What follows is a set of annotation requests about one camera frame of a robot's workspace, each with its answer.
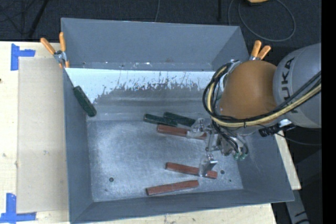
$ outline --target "wooden table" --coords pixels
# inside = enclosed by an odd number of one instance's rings
[[[35,50],[11,71],[11,45]],[[60,44],[52,44],[56,50]],[[69,223],[62,72],[39,42],[0,41],[0,213],[6,193],[17,213],[36,211],[36,221]],[[287,143],[277,136],[292,189],[300,189]],[[111,221],[112,224],[276,223],[271,204]]]

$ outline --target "black carpet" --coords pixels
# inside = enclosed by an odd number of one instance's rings
[[[256,39],[272,46],[265,60],[275,65],[298,48],[321,42],[321,0],[270,0],[254,6],[242,0],[221,0],[220,5],[218,0],[50,0],[34,33],[29,36],[43,1],[0,0],[0,40],[39,41],[46,37],[51,42],[58,42],[60,19],[69,17],[238,25],[249,52]],[[306,143],[321,142],[321,130],[296,128],[286,135]],[[294,163],[319,149],[292,142],[289,145]],[[311,205],[307,207],[314,208],[312,214],[307,213],[311,223],[322,223],[321,179],[317,185],[309,191],[315,190],[316,195],[310,196],[318,199],[309,199],[309,195],[303,197]],[[275,211],[284,211],[279,206],[274,205]],[[288,221],[288,217],[284,219],[281,223]]]

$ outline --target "wooden stick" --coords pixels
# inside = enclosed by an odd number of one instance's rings
[[[148,196],[152,196],[152,195],[157,195],[157,194],[170,193],[173,191],[178,191],[178,190],[183,190],[183,189],[197,188],[198,186],[199,186],[198,180],[189,180],[189,181],[183,181],[183,182],[150,187],[146,189],[146,193]]]

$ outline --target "clamp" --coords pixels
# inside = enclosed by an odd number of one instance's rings
[[[47,39],[44,37],[40,39],[40,42],[46,47],[46,49],[54,56],[54,58],[58,61],[60,68],[62,67],[70,67],[70,63],[68,57],[65,53],[66,44],[64,39],[63,32],[59,33],[59,43],[61,45],[61,50],[56,51],[53,46],[49,43]]]

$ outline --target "black cable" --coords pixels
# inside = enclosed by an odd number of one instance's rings
[[[36,17],[35,17],[35,19],[33,21],[32,27],[30,28],[30,31],[28,33],[28,37],[31,38],[33,36],[33,34],[35,32],[35,29],[36,29],[36,27],[37,27],[37,25],[38,25],[38,23],[39,23],[39,21],[40,21],[40,19],[42,17],[42,14],[43,14],[43,12],[44,12],[44,10],[45,10],[48,2],[49,2],[49,0],[44,0],[44,2],[42,4],[42,6],[41,6],[41,8],[40,8],[40,10],[38,12],[38,14],[36,15]]]
[[[215,89],[217,87],[217,84],[219,83],[221,77],[226,74],[228,72],[228,66],[226,66],[227,68],[221,72],[221,74],[219,74],[219,71],[222,70],[223,68],[225,67],[225,65],[223,65],[222,67],[220,67],[213,75],[210,83],[206,86],[204,92],[203,92],[203,96],[202,96],[202,102],[203,102],[203,107],[205,108],[205,110],[214,118],[218,119],[218,120],[228,120],[228,121],[231,121],[233,123],[236,123],[236,122],[246,122],[246,121],[253,121],[253,120],[259,120],[259,119],[262,119],[266,116],[269,116],[269,115],[272,115],[278,111],[280,111],[281,109],[283,109],[285,106],[289,105],[290,102],[295,98],[297,97],[297,95],[301,94],[310,84],[312,84],[318,77],[321,76],[321,71],[319,71],[316,75],[314,75],[309,81],[307,81],[302,87],[300,87],[299,90],[297,90],[290,98],[288,98],[285,102],[283,102],[282,104],[280,104],[279,106],[277,106],[274,110],[268,112],[268,113],[265,113],[263,115],[259,115],[259,116],[255,116],[255,117],[251,117],[251,118],[248,118],[248,119],[243,119],[243,120],[240,120],[240,119],[236,119],[234,117],[231,117],[231,116],[224,116],[224,115],[218,115],[216,112],[215,112],[215,103],[213,101],[213,96],[215,95]],[[319,79],[317,81],[317,83],[315,83],[313,85],[313,87],[311,89],[314,89],[319,83],[321,82],[321,80]],[[214,88],[213,88],[213,92],[211,93],[211,109],[212,111],[210,111],[207,107],[207,104],[206,104],[206,93],[209,91],[209,88],[211,86],[211,84],[214,83]]]
[[[294,140],[294,139],[285,137],[284,135],[279,134],[279,133],[275,133],[275,134],[277,134],[277,135],[283,137],[284,139],[287,139],[287,140],[289,140],[289,141],[292,141],[292,142],[297,143],[297,144],[300,144],[300,145],[305,145],[305,146],[322,146],[322,144],[311,144],[311,143],[300,142],[300,141],[297,141],[297,140]]]

